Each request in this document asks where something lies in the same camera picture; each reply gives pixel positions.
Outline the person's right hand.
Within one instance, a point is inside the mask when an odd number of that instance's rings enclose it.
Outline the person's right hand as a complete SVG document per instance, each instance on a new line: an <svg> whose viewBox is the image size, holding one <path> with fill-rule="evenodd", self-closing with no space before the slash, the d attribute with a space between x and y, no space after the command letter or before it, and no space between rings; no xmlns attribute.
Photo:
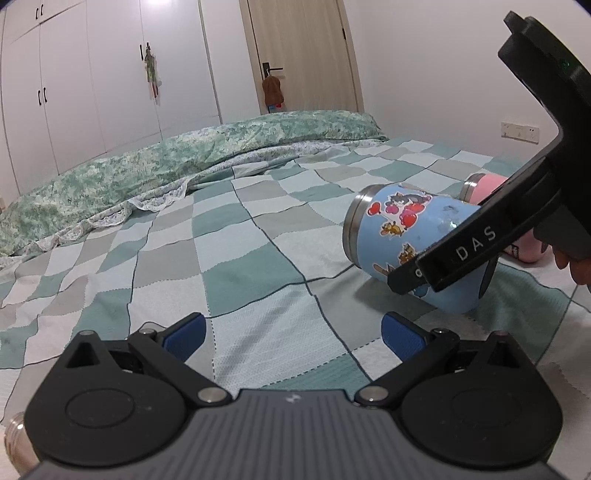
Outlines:
<svg viewBox="0 0 591 480"><path fill-rule="evenodd" d="M571 277L577 285L591 285L591 259L576 260L565 253L561 252L557 248L553 248L553 254L556 266L560 270L568 268L570 270Z"/></svg>

